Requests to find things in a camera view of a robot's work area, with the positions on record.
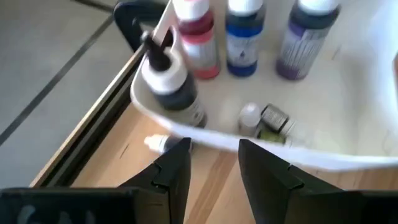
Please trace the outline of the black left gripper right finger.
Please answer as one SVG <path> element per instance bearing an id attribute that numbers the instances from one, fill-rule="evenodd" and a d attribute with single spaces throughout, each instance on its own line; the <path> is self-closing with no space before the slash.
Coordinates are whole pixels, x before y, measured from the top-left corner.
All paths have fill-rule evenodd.
<path id="1" fill-rule="evenodd" d="M 361 196 L 284 161 L 253 142 L 239 142 L 238 159 L 256 223 L 361 223 Z"/>

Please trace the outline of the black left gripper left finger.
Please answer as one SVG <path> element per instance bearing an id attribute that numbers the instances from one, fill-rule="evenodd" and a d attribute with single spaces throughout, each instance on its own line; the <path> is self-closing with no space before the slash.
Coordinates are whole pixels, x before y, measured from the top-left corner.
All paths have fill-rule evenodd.
<path id="1" fill-rule="evenodd" d="M 134 223 L 184 222 L 191 178 L 190 138 L 183 138 L 121 187 L 134 189 Z"/>

